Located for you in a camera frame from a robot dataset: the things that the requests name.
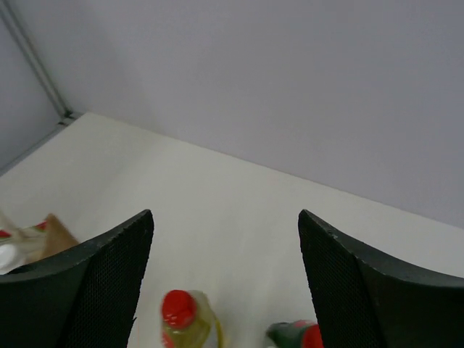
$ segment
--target plastic bottle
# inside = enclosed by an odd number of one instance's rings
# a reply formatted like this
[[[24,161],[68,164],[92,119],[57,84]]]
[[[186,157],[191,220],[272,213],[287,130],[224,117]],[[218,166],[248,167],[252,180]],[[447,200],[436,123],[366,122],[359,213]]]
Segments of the plastic bottle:
[[[169,291],[162,302],[161,319],[166,348],[222,348],[219,321],[200,291]]]
[[[264,348],[323,348],[319,325],[299,320],[275,323],[266,330]]]

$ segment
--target oil bottle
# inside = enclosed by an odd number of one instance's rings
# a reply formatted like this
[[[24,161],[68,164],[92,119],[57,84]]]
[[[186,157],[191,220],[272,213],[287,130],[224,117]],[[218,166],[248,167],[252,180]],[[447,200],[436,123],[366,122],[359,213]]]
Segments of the oil bottle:
[[[162,301],[165,348],[222,348],[223,333],[208,298],[201,291],[169,291]]]

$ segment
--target red cap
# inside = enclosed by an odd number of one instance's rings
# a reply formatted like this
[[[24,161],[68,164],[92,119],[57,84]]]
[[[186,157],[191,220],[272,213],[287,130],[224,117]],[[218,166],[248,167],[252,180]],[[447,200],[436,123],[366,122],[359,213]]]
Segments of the red cap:
[[[324,348],[318,324],[307,328],[303,336],[302,348]]]
[[[196,302],[183,290],[169,291],[162,301],[163,321],[172,328],[186,328],[195,320]]]

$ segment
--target white table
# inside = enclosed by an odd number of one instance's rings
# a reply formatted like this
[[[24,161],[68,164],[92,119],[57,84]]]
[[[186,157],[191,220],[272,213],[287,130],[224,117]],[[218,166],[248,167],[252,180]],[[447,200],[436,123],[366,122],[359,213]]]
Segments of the white table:
[[[170,289],[205,291],[228,347],[259,347],[267,325],[315,319],[297,216],[417,265],[464,277],[464,231],[351,194],[86,114],[0,178],[20,225],[54,212],[84,241],[142,209],[157,231],[130,348],[161,347]]]

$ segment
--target light gray wall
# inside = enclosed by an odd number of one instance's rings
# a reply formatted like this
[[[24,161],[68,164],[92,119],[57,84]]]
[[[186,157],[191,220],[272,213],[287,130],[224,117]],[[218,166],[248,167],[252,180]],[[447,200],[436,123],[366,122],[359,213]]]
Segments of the light gray wall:
[[[464,1],[18,3],[76,109],[464,227]]]
[[[0,175],[58,122],[58,114],[0,21]]]

